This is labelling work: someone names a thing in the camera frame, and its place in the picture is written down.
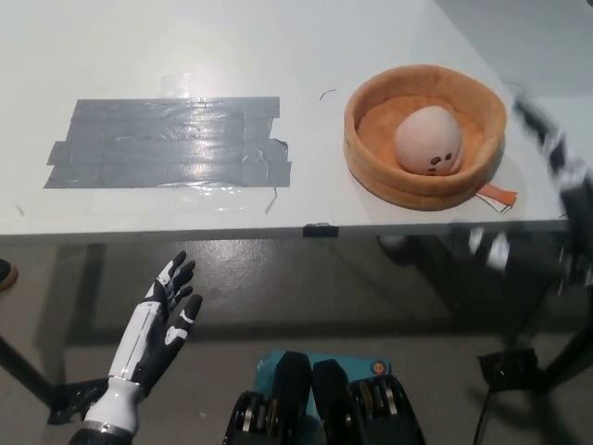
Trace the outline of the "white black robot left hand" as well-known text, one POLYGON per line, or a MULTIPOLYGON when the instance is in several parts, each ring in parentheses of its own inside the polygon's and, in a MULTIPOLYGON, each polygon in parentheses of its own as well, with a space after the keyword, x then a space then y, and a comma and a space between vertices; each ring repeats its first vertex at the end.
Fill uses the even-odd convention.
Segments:
POLYGON ((108 372, 146 396, 180 352, 203 303, 190 285, 196 263, 186 258, 182 250, 169 261, 136 305, 108 372))

